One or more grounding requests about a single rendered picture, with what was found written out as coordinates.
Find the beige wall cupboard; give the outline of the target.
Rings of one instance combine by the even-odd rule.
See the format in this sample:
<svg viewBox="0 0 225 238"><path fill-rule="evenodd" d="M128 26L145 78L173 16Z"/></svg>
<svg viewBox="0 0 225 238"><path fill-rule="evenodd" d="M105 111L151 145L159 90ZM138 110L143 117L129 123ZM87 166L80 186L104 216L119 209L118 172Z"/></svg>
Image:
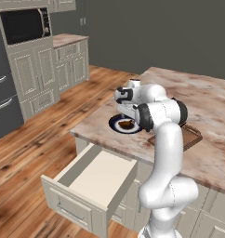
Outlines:
<svg viewBox="0 0 225 238"><path fill-rule="evenodd" d="M75 0L47 0L50 13L76 10Z"/></svg>

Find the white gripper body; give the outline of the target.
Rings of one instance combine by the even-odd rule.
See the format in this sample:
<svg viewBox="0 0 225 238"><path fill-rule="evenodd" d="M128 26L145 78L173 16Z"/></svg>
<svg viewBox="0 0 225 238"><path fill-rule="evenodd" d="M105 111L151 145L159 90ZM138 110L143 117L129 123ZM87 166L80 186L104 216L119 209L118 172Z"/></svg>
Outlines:
<svg viewBox="0 0 225 238"><path fill-rule="evenodd" d="M139 111L137 104L119 104L117 107L119 113L128 116L129 118L138 120Z"/></svg>

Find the beige low cupboard run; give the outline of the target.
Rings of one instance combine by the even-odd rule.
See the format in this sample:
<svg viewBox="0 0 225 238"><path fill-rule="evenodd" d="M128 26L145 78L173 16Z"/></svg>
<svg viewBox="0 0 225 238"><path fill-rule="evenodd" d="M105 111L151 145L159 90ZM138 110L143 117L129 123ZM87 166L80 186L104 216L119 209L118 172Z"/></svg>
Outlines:
<svg viewBox="0 0 225 238"><path fill-rule="evenodd" d="M62 33L53 37L60 92L89 80L88 36Z"/></svg>

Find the dark grey fridge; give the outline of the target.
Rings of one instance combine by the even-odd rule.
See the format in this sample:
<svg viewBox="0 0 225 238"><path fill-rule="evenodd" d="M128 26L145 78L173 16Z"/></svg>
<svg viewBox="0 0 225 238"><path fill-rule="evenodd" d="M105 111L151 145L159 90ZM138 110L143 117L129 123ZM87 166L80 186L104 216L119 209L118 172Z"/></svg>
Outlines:
<svg viewBox="0 0 225 238"><path fill-rule="evenodd" d="M0 138L24 124L0 30Z"/></svg>

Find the black microwave oven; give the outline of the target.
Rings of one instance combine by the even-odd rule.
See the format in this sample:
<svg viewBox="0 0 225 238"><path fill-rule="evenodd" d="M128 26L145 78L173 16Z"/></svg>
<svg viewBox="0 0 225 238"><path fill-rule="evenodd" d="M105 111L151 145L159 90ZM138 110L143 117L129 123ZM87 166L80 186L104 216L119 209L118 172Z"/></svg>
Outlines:
<svg viewBox="0 0 225 238"><path fill-rule="evenodd" d="M46 7L2 11L0 17L9 45L51 35Z"/></svg>

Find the beige island cabinet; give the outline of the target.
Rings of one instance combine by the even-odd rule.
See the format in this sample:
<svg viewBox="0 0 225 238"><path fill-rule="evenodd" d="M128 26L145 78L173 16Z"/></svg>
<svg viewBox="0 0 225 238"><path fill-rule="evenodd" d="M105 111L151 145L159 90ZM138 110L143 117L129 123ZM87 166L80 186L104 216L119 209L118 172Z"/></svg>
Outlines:
<svg viewBox="0 0 225 238"><path fill-rule="evenodd" d="M132 212L131 219L125 217L123 225L136 232L149 220L150 210L141 207L135 196L151 172L152 165L138 163L137 177L118 208ZM198 189L198 199L177 215L175 229L183 238L225 238L225 193L202 185L198 185Z"/></svg>

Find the beige tall cupboard unit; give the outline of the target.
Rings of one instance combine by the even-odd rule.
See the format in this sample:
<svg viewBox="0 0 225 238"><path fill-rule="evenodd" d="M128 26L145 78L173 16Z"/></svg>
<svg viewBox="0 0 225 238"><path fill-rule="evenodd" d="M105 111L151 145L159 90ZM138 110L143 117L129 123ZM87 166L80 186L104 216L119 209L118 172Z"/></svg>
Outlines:
<svg viewBox="0 0 225 238"><path fill-rule="evenodd" d="M60 100L47 0L0 0L0 13L41 7L47 8L51 31L51 35L45 38L9 45L0 17L0 30L25 120L29 120Z"/></svg>

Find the brown meat piece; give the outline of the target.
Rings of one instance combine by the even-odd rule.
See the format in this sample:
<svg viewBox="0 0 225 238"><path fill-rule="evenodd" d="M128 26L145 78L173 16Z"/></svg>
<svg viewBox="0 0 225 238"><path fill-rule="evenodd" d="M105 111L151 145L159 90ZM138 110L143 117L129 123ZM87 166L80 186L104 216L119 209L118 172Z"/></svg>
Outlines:
<svg viewBox="0 0 225 238"><path fill-rule="evenodd" d="M119 122L118 125L123 129L131 129L134 126L132 120Z"/></svg>

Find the dark blue plate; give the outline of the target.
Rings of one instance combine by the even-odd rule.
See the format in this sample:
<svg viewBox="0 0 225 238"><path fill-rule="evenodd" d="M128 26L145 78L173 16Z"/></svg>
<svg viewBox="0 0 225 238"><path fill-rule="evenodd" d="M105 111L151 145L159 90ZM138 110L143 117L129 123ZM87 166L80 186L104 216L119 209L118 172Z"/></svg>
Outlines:
<svg viewBox="0 0 225 238"><path fill-rule="evenodd" d="M119 122L132 120L134 126L131 129L123 129L118 125ZM109 126L112 130L121 133L121 134L135 134L139 133L142 130L142 127L139 126L134 119L129 118L126 115L116 114L109 120Z"/></svg>

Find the brown wooden cutting board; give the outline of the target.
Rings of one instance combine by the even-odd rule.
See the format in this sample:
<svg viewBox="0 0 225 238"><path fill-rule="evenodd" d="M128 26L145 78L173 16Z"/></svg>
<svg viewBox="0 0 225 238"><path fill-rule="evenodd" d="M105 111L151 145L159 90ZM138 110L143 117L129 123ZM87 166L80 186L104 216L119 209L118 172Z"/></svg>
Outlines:
<svg viewBox="0 0 225 238"><path fill-rule="evenodd" d="M187 123L178 125L173 122L164 122L148 141L158 152L165 147L166 152L183 153L202 139L201 132Z"/></svg>

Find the beige open drawer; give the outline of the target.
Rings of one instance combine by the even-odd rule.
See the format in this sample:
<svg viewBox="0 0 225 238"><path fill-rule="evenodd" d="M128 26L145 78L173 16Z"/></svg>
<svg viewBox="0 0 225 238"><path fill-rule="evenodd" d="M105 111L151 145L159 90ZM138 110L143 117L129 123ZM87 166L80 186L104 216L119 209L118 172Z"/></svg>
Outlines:
<svg viewBox="0 0 225 238"><path fill-rule="evenodd" d="M58 175L41 177L48 207L99 238L108 238L109 220L137 175L138 162L86 146ZM61 205L80 220L57 207Z"/></svg>

